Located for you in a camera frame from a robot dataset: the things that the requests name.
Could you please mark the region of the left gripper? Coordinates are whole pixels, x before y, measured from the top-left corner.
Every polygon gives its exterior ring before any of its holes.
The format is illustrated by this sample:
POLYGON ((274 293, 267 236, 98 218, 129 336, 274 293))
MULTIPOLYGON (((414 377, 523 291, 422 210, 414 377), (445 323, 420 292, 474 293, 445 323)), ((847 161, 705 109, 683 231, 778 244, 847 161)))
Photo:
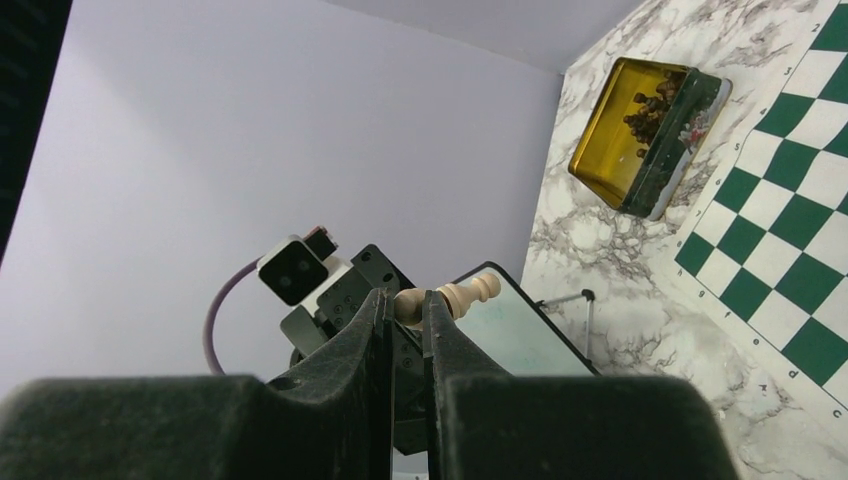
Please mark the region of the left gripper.
MULTIPOLYGON (((397 293, 414 284, 374 244, 351 260, 329 258, 330 277, 280 323, 280 329, 302 359, 340 333, 353 319, 369 292, 387 288, 397 293)), ((427 450, 422 334, 399 323, 393 332, 394 447, 404 455, 427 450)))

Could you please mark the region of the light bishop chess piece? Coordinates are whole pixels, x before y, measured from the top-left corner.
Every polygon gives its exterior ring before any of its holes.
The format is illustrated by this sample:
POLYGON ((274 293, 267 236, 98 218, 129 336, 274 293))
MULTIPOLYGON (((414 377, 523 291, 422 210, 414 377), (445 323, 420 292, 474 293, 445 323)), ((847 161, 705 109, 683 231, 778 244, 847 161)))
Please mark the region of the light bishop chess piece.
MULTIPOLYGON (((491 273, 473 277, 469 285, 447 283, 438 287, 438 292, 446 302, 451 318, 456 321, 463 318, 474 302, 485 303, 500 295, 502 285, 499 278, 491 273)), ((422 330, 423 303, 426 290, 422 288, 405 289, 394 297, 395 320, 412 329, 422 330)))

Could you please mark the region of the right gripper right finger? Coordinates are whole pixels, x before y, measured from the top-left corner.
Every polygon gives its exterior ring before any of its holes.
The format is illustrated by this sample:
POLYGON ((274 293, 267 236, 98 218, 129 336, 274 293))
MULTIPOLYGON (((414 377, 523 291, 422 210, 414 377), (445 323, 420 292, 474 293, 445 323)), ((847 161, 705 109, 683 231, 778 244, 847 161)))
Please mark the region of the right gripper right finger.
POLYGON ((424 322, 433 479, 734 479, 706 400, 669 376, 515 376, 455 325, 424 322))

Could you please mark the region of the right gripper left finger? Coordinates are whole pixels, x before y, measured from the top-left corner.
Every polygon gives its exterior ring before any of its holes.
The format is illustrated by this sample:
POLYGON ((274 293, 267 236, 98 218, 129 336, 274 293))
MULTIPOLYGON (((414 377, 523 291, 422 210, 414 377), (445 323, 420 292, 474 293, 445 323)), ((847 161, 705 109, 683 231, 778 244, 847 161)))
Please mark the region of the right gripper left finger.
POLYGON ((270 382, 249 375, 44 379, 1 404, 5 479, 388 479, 393 301, 270 382))

